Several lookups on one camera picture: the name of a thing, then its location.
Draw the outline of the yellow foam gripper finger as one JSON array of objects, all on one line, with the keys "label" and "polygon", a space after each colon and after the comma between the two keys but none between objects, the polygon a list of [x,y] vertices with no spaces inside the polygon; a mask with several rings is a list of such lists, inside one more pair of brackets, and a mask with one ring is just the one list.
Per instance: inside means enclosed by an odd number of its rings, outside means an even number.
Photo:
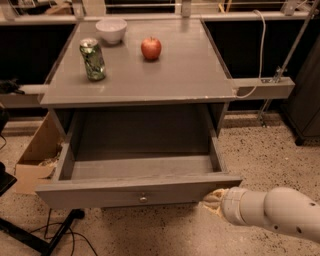
[{"label": "yellow foam gripper finger", "polygon": [[207,209],[209,212],[211,212],[212,214],[222,218],[223,217],[223,213],[221,211],[220,207],[211,207],[208,205],[204,205],[204,208]]},{"label": "yellow foam gripper finger", "polygon": [[210,193],[208,193],[204,198],[203,198],[203,201],[205,203],[209,203],[209,204],[212,204],[212,203],[221,203],[224,196],[227,194],[228,192],[228,189],[217,189],[217,190],[214,190]]}]

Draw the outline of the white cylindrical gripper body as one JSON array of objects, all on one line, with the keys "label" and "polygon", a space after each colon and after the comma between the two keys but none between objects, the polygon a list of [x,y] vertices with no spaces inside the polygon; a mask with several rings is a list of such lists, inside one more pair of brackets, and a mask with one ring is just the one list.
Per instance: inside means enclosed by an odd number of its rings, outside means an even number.
[{"label": "white cylindrical gripper body", "polygon": [[221,211],[228,222],[236,226],[264,227],[269,224],[265,216],[266,192],[233,187],[224,195]]}]

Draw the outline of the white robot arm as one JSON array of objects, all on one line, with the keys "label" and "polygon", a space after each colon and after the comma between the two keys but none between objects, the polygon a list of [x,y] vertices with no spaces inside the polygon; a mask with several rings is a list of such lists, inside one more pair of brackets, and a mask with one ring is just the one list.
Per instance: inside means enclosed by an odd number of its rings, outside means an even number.
[{"label": "white robot arm", "polygon": [[207,194],[202,204],[236,226],[256,226],[320,243],[320,205],[291,188],[277,187],[268,192],[218,189]]}]

